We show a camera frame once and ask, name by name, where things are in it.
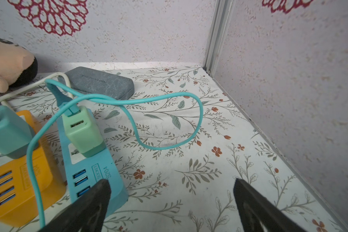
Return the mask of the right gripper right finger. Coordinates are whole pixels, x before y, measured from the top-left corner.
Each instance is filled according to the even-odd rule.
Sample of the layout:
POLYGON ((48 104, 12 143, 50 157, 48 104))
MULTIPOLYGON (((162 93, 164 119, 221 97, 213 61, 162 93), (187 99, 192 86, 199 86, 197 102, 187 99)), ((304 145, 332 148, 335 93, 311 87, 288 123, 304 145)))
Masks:
POLYGON ((304 232, 246 181, 237 178, 233 189, 245 232, 304 232))

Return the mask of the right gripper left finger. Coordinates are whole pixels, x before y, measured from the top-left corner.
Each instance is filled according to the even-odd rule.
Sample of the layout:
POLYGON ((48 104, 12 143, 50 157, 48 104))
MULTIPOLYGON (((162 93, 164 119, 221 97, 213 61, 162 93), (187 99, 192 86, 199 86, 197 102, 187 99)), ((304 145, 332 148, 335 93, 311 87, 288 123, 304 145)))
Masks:
POLYGON ((102 179, 40 231, 100 232, 110 196, 110 184, 102 179))

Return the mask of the teal power strip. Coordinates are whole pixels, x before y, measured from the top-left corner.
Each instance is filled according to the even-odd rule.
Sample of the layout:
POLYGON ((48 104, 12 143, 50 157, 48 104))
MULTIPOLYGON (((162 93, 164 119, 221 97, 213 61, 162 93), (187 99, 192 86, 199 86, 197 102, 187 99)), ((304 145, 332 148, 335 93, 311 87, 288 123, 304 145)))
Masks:
POLYGON ((106 179, 111 189, 106 216, 112 215, 128 201, 129 196, 110 151, 106 147, 86 158, 66 137, 61 117, 57 119, 57 127, 71 201, 75 202, 98 181, 106 179))

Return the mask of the orange power strip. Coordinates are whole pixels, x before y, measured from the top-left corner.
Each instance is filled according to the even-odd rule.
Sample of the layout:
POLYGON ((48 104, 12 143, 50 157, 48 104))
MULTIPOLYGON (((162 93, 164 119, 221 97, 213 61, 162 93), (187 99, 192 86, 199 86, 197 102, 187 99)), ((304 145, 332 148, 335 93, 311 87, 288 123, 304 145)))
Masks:
MULTIPOLYGON (((65 194, 66 186, 46 136, 38 144, 32 155, 33 170, 47 209, 65 194)), ((0 153, 0 222, 21 227, 36 216, 38 208, 26 156, 12 159, 0 153)))

